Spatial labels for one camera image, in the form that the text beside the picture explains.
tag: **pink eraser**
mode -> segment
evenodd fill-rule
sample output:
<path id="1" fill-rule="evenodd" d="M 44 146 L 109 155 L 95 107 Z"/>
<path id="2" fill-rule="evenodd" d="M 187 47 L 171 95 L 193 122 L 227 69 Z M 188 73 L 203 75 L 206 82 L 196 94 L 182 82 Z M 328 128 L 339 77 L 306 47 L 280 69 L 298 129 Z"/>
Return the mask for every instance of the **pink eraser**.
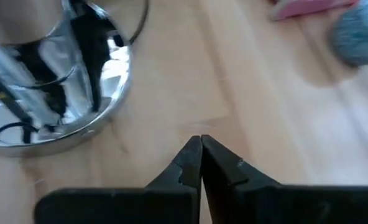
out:
<path id="1" fill-rule="evenodd" d="M 345 6 L 357 0 L 278 0 L 271 12 L 273 20 L 285 19 L 313 12 L 319 12 L 333 7 Z"/>

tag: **black cord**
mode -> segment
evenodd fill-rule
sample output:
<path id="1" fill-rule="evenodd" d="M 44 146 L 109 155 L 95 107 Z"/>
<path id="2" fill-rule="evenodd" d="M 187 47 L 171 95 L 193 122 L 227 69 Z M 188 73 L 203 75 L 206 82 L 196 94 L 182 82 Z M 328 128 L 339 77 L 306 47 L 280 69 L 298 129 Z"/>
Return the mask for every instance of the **black cord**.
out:
<path id="1" fill-rule="evenodd" d="M 133 36 L 129 39 L 129 44 L 130 45 L 132 45 L 137 40 L 137 38 L 140 36 L 142 30 L 144 29 L 145 22 L 147 21 L 147 18 L 148 18 L 149 5 L 150 5 L 150 0 L 144 0 L 144 10 L 142 11 L 140 23 L 137 26 L 137 29 L 134 32 Z"/>
<path id="2" fill-rule="evenodd" d="M 22 141 L 26 144 L 30 143 L 30 134 L 32 132 L 38 132 L 39 130 L 35 127 L 33 127 L 31 124 L 26 123 L 26 122 L 15 122 L 15 123 L 10 123 L 10 124 L 6 124 L 4 126 L 2 126 L 0 128 L 0 134 L 9 128 L 13 128 L 13 127 L 22 127 L 24 130 L 24 133 L 22 135 Z"/>

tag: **stainless steel container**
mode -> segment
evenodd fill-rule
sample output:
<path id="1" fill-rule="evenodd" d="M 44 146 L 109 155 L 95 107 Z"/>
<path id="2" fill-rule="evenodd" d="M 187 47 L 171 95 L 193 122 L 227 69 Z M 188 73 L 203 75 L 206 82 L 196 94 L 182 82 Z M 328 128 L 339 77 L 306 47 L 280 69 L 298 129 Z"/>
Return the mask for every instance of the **stainless steel container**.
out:
<path id="1" fill-rule="evenodd" d="M 129 80 L 130 48 L 100 7 L 0 0 L 0 154 L 52 154 L 92 136 Z"/>

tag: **yarn ball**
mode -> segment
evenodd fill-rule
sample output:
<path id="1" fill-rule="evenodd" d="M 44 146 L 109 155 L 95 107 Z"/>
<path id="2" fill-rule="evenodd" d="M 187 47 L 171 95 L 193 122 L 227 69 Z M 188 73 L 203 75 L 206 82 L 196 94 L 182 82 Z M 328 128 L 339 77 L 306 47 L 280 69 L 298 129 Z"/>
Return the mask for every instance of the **yarn ball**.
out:
<path id="1" fill-rule="evenodd" d="M 368 0 L 345 12 L 330 35 L 331 47 L 346 63 L 368 65 Z"/>

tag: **light wooden surface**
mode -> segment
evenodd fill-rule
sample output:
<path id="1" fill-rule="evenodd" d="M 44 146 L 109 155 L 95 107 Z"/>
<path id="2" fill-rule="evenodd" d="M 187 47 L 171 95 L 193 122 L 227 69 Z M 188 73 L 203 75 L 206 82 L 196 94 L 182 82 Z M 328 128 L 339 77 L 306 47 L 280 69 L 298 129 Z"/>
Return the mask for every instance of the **light wooden surface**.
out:
<path id="1" fill-rule="evenodd" d="M 100 4 L 136 28 L 142 0 Z M 131 91 L 104 131 L 55 156 L 0 157 L 0 224 L 31 223 L 60 187 L 145 186 L 194 134 L 283 183 L 368 185 L 368 67 L 345 67 L 325 41 L 343 10 L 273 23 L 270 7 L 152 0 Z"/>

